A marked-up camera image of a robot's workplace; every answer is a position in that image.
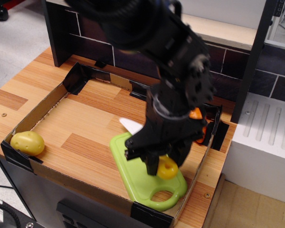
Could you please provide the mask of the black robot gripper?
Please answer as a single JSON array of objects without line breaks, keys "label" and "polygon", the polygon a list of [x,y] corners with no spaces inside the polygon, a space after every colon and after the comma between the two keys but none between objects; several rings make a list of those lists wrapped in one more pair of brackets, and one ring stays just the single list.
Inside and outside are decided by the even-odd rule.
[{"label": "black robot gripper", "polygon": [[[125,141],[128,160],[141,158],[147,174],[157,175],[159,156],[168,155],[178,167],[186,160],[192,143],[202,138],[206,120],[191,119],[185,96],[161,85],[147,91],[143,128]],[[206,117],[203,106],[198,107]]]}]

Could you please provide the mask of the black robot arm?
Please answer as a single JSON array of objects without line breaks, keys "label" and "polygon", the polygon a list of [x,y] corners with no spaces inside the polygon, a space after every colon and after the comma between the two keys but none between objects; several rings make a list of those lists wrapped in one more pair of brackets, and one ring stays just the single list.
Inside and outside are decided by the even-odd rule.
[{"label": "black robot arm", "polygon": [[190,112],[212,100],[215,88],[207,45],[181,20],[177,0],[70,0],[69,6],[100,24],[115,48],[139,52],[158,67],[160,82],[147,91],[144,127],[125,142],[128,160],[140,158],[158,174],[167,155],[177,166],[201,139],[204,118]]}]

